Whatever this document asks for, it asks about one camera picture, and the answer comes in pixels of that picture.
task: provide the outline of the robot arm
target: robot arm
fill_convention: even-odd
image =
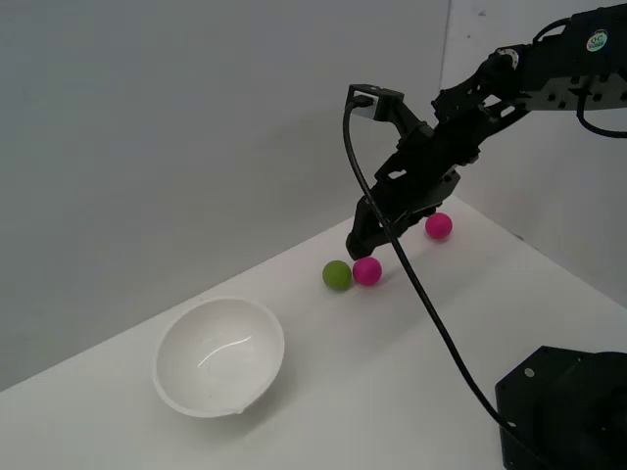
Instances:
[[[560,34],[544,36],[564,26]],[[479,145],[531,111],[576,111],[582,124],[600,135],[627,133],[598,129],[586,110],[627,107],[627,5],[600,8],[552,23],[532,44],[500,48],[458,86],[432,102],[438,124],[431,128],[403,103],[402,93],[372,85],[351,85],[374,100],[355,111],[392,122],[401,139],[397,151],[375,173],[375,201],[397,236],[436,211],[459,182],[458,166],[474,163]],[[501,101],[487,106],[495,96]],[[365,198],[357,205],[346,246],[353,259],[372,254],[387,237]]]

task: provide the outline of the white bowl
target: white bowl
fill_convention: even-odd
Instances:
[[[272,383],[283,360],[274,314],[243,299],[213,299],[183,313],[153,362],[159,396],[176,411],[211,418],[241,413]]]

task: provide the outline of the sticker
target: sticker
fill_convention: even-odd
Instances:
[[[598,31],[595,31],[592,36],[590,36],[590,39],[588,39],[586,49],[588,49],[589,52],[597,52],[601,50],[606,43],[607,31],[599,29]]]

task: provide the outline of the white wall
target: white wall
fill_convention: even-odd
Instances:
[[[621,2],[453,0],[443,86],[495,49],[529,43],[546,24]],[[627,129],[627,110],[590,113]],[[627,141],[583,129],[574,113],[533,113],[486,141],[457,194],[551,259],[627,306]]]
[[[414,90],[428,113],[447,14],[4,0],[0,390],[349,216],[348,85]],[[369,172],[396,142],[365,120],[355,137]]]

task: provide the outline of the ball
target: ball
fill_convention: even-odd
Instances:
[[[453,221],[443,212],[436,212],[427,218],[424,229],[434,240],[445,240],[453,231]]]
[[[353,265],[353,277],[363,286],[373,286],[379,282],[382,273],[381,263],[373,257],[358,259]]]
[[[322,270],[324,284],[336,291],[348,289],[351,285],[351,279],[351,267],[340,260],[328,262]]]

